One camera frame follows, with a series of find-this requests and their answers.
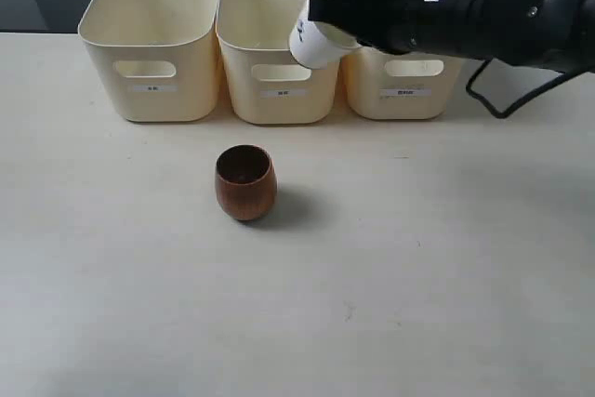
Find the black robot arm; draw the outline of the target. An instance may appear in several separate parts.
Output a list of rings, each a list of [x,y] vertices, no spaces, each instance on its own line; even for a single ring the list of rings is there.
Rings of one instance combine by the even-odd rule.
[[[594,69],[594,0],[310,0],[308,18],[387,54]]]

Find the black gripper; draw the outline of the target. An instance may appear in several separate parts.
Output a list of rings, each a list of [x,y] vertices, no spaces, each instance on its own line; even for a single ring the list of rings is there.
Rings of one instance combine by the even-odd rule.
[[[421,48],[422,29],[444,25],[446,14],[430,16],[440,0],[310,0],[308,19],[329,25],[362,46],[402,55]]]

